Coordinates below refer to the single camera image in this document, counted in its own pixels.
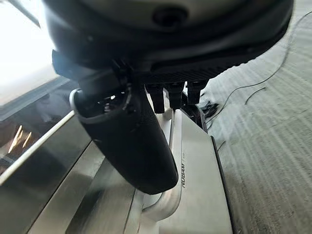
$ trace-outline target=wire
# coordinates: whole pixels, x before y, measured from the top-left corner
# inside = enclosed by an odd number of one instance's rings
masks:
[[[218,148],[218,152],[219,152],[219,150],[221,149],[221,147],[222,147],[222,145],[224,145],[226,143],[226,141],[224,141],[224,142],[222,142],[222,144],[219,146],[219,148]]]
[[[293,31],[292,31],[292,33],[291,33],[291,35],[290,35],[290,37],[289,37],[288,43],[287,43],[287,48],[286,48],[286,51],[285,51],[284,58],[283,58],[281,64],[279,65],[279,67],[277,68],[277,70],[276,70],[275,72],[273,72],[273,74],[270,75],[268,78],[266,78],[265,80],[263,80],[263,81],[261,81],[261,82],[259,82],[259,83],[251,84],[251,85],[245,85],[245,86],[241,86],[241,87],[238,87],[238,88],[234,89],[234,90],[230,93],[230,95],[226,98],[225,103],[224,103],[224,105],[222,106],[221,110],[220,110],[215,116],[213,116],[211,119],[209,119],[209,120],[206,122],[206,124],[209,123],[210,121],[212,121],[214,118],[216,118],[216,117],[223,111],[223,109],[224,109],[226,103],[228,102],[228,100],[230,99],[231,95],[232,95],[234,92],[236,92],[236,91],[239,90],[239,89],[244,89],[244,88],[249,88],[249,87],[253,87],[253,86],[256,86],[256,85],[260,85],[260,84],[262,84],[262,83],[268,81],[269,79],[271,79],[271,78],[284,66],[284,64],[285,64],[285,62],[286,62],[286,60],[287,60],[289,51],[290,51],[290,49],[291,49],[291,43],[292,43],[292,41],[293,41],[294,33],[295,33],[295,31],[296,31],[296,29],[297,29],[299,23],[300,23],[306,16],[308,16],[308,15],[311,14],[311,13],[312,13],[312,11],[306,13],[306,14],[305,14],[304,16],[302,16],[302,17],[300,18],[300,20],[298,20],[297,23],[295,24],[294,29],[293,29]]]
[[[247,105],[247,102],[249,101],[249,99],[250,99],[253,95],[255,95],[256,93],[258,93],[259,91],[264,90],[264,89],[266,89],[266,87],[264,87],[264,88],[262,88],[262,89],[259,89],[259,90],[255,91],[253,94],[251,94],[251,95],[249,96],[249,98],[247,98],[247,100],[246,100],[246,102],[245,102],[245,105]]]

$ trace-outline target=metal rod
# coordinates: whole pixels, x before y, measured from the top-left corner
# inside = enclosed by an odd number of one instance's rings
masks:
[[[171,216],[181,201],[181,163],[182,163],[182,112],[172,111],[169,147],[175,157],[179,179],[176,186],[163,192],[159,200],[143,209],[142,213],[154,221],[161,221]]]

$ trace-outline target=gray carpet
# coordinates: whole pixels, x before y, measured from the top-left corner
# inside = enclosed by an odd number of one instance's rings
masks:
[[[296,2],[291,30],[309,11],[311,0]],[[281,63],[288,37],[210,80],[201,104],[222,105],[233,89],[266,79]],[[234,93],[209,134],[218,147],[226,141],[219,155],[238,233],[312,233],[312,14],[299,24],[284,67]]]

